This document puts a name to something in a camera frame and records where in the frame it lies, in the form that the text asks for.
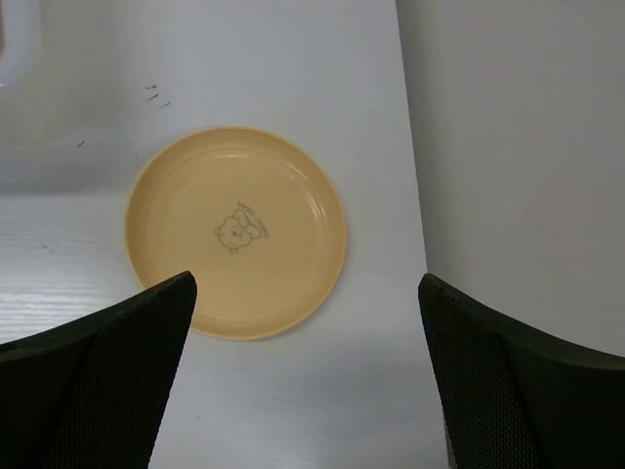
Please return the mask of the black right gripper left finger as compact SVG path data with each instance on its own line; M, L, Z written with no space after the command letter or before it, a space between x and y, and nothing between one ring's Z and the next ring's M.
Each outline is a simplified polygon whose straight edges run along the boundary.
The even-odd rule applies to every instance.
M196 296L183 272L2 344L2 467L146 468Z

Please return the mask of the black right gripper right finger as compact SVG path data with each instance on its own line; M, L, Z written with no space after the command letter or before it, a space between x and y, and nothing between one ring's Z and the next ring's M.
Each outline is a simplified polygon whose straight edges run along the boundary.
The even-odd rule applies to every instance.
M426 274L418 299L454 468L621 468L624 360Z

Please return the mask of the yellow bear plate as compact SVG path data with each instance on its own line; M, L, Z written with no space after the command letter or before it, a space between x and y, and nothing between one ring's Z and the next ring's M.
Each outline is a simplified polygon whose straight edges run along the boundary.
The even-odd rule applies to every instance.
M192 273L192 328L241 341L282 333L322 305L342 272L348 229L308 154L275 134L225 126L184 136L144 166L124 238L140 286Z

